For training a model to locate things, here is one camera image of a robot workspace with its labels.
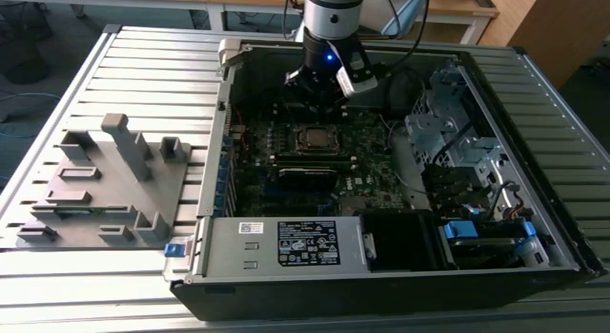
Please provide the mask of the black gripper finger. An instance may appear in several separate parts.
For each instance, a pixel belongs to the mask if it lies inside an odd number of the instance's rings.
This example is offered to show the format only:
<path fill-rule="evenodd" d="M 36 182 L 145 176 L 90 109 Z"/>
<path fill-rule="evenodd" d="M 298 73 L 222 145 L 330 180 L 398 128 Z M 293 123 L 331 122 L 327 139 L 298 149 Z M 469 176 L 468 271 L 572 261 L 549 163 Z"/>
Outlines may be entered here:
<path fill-rule="evenodd" d="M 323 90 L 311 69 L 298 69 L 286 74 L 286 89 L 295 100 L 317 114 L 322 113 Z"/>
<path fill-rule="evenodd" d="M 339 110 L 347 101 L 349 98 L 345 96 L 343 90 L 339 86 L 330 89 L 325 98 L 325 113 L 330 114 Z"/>

